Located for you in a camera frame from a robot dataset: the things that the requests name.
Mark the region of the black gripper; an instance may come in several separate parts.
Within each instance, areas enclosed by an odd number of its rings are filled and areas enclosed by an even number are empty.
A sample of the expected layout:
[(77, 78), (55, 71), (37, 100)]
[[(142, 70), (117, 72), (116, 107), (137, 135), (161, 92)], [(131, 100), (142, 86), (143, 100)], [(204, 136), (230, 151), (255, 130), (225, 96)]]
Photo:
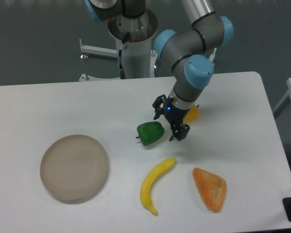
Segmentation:
[(172, 135), (169, 138), (169, 141), (173, 141), (176, 139), (177, 141), (181, 141), (186, 138), (190, 126), (187, 124), (183, 124), (183, 119), (187, 115), (189, 109), (182, 110), (178, 109), (172, 104), (167, 104), (166, 95), (158, 96), (152, 104), (154, 108), (154, 120), (157, 120), (160, 116), (165, 116), (167, 121), (170, 124)]

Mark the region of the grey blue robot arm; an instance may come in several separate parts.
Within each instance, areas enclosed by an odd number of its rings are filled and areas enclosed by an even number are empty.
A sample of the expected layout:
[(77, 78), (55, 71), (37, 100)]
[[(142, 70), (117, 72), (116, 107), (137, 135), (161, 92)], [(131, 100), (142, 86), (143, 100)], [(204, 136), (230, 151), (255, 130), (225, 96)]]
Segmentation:
[(171, 139), (184, 139), (190, 127), (184, 118), (209, 84), (214, 65), (205, 52), (229, 42), (234, 35), (232, 22), (217, 15), (208, 0), (184, 0), (182, 5), (191, 29), (183, 34), (157, 31), (158, 20), (144, 0), (87, 0), (91, 19), (107, 21), (116, 40), (116, 58), (121, 79), (150, 75), (150, 51), (155, 50), (176, 78), (169, 95), (153, 103), (155, 118), (164, 116), (172, 130)]

